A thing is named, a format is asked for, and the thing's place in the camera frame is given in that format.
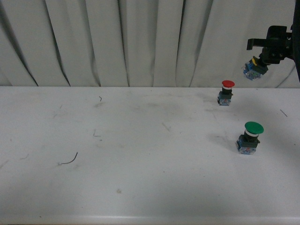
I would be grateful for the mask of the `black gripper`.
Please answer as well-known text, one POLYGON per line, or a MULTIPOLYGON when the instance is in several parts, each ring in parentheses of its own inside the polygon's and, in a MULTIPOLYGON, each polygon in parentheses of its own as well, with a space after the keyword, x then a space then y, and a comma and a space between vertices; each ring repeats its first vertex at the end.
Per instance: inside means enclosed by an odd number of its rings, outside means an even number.
POLYGON ((279 64, 285 58, 293 59, 292 33, 286 26, 270 26, 265 39, 251 38, 247 41, 247 50, 262 47, 258 67, 266 68, 269 64, 279 64))

